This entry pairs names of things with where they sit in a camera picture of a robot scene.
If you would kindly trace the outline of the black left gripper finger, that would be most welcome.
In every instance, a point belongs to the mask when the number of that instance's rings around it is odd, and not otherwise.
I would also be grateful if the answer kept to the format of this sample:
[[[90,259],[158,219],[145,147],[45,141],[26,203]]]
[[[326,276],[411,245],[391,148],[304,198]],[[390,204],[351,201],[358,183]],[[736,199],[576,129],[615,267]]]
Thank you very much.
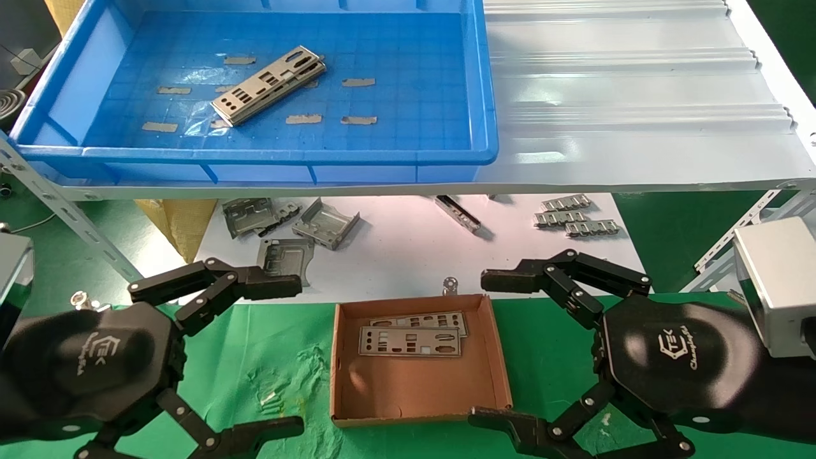
[[[138,280],[128,287],[132,302],[151,306],[195,294],[175,311],[174,323],[184,336],[195,336],[239,299],[291,298],[302,293],[297,274],[269,275],[257,265],[235,267],[208,258]]]

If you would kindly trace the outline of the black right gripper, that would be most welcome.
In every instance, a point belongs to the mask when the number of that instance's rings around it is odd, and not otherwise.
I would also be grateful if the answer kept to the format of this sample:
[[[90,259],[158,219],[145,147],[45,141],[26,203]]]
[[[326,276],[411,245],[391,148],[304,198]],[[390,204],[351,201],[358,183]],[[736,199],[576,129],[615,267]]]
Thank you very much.
[[[552,422],[473,407],[467,422],[505,433],[516,453],[594,457],[574,436],[614,400],[636,424],[647,425],[655,440],[597,458],[689,458],[696,447],[675,425],[814,442],[814,360],[772,357],[744,310],[656,302],[646,297],[651,288],[646,274],[574,249],[522,259],[510,270],[488,268],[480,282],[494,293],[542,291],[586,330],[599,328],[601,375],[612,382],[594,384]],[[583,285],[626,299],[603,315],[603,305]]]

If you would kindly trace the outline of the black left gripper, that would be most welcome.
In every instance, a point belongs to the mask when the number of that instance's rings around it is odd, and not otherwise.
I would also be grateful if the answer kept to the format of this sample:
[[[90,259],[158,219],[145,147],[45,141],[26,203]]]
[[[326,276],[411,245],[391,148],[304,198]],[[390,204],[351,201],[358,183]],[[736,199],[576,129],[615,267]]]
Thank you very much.
[[[154,306],[21,317],[2,350],[2,441],[64,441],[99,431],[73,458],[143,458],[115,449],[161,409],[196,442],[186,458],[257,458],[304,433],[300,416],[215,432],[177,394],[183,334]]]

